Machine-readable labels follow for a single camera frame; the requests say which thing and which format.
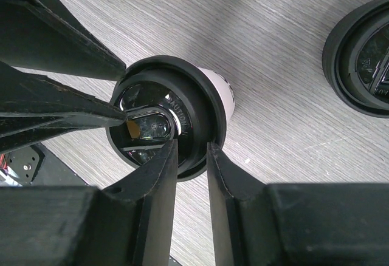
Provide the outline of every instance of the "table surface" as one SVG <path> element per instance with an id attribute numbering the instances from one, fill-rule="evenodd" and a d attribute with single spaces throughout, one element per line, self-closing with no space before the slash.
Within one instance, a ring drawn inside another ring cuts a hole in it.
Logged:
<path id="1" fill-rule="evenodd" d="M 388 121 L 343 104 L 321 69 L 325 39 L 370 0 L 61 0 L 125 63 L 175 55 L 232 84 L 236 110 L 224 151 L 263 182 L 386 182 Z M 109 100 L 113 82 L 51 75 Z M 103 129 L 45 142 L 90 184 L 132 171 Z M 207 176 L 177 188 L 171 254 L 214 265 Z"/>

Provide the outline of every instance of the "white object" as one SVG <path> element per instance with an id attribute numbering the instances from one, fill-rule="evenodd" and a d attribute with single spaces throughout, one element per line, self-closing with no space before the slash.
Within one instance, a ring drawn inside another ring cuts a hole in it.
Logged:
<path id="1" fill-rule="evenodd" d="M 222 75 L 215 73 L 212 70 L 201 69 L 200 67 L 199 70 L 208 77 L 218 91 L 221 101 L 223 102 L 225 118 L 228 124 L 233 111 L 235 110 L 235 96 L 230 83 Z"/>

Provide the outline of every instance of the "gray wood grain surface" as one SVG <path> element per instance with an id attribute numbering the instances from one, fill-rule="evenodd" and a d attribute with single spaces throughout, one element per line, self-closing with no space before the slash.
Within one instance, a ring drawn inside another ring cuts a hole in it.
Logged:
<path id="1" fill-rule="evenodd" d="M 370 0 L 62 0 L 126 63 L 167 54 L 231 82 L 236 111 L 227 155 L 264 182 L 386 182 L 388 121 L 343 104 L 321 70 L 325 39 Z M 108 100 L 114 83 L 53 75 Z M 46 145 L 100 187 L 132 169 L 104 130 Z M 214 265 L 206 175 L 177 189 L 171 254 L 183 265 Z"/>

